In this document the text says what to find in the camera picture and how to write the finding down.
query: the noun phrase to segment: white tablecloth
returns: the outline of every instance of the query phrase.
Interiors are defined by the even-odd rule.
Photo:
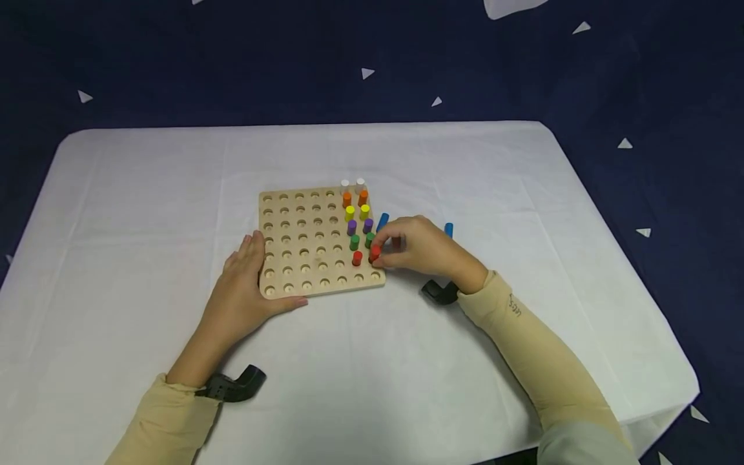
[[[378,214],[453,222],[579,356],[639,450],[698,393],[540,124],[91,130],[60,145],[0,292],[0,462],[103,463],[256,226],[257,194],[357,177]],[[491,341],[424,300],[425,280],[392,272],[313,298],[242,343],[224,371],[269,378],[225,405],[199,463],[472,464],[534,445],[536,416]]]

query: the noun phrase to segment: dark blue backdrop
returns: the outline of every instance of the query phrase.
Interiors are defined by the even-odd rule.
[[[643,463],[735,463],[743,24],[744,3],[715,0],[550,0],[497,22],[478,0],[6,0],[0,248],[14,253],[79,129],[538,120],[699,375],[711,424],[683,415]],[[362,81],[361,67],[376,73]],[[625,137],[633,150],[617,149]]]

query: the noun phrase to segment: long sleeve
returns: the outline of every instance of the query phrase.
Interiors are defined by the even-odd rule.
[[[484,288],[459,295],[468,317],[496,343],[548,432],[564,422],[599,425],[628,446],[620,424],[589,372],[495,272]]]
[[[195,388],[168,385],[160,374],[106,465],[190,465],[204,445],[219,402]]]

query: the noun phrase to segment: forearm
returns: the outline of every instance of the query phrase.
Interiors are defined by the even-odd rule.
[[[627,444],[620,425],[581,361],[495,272],[483,289],[460,295],[465,313],[496,343],[539,415],[543,430],[563,421],[589,421]]]
[[[198,329],[167,377],[159,375],[106,465],[189,465],[204,445],[219,402],[194,393],[205,385],[227,347]]]
[[[158,375],[106,465],[189,465],[204,445],[219,402]]]

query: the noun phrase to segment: black wrist device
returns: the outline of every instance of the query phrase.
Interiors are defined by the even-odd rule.
[[[204,389],[194,395],[223,402],[241,402],[255,396],[264,381],[266,374],[259,367],[248,365],[243,374],[235,380],[222,373],[213,374]]]
[[[432,299],[436,304],[439,305],[450,305],[457,301],[458,291],[457,284],[452,281],[446,286],[442,287],[437,284],[437,281],[430,279],[426,281],[426,284],[421,288],[421,292],[428,298]]]

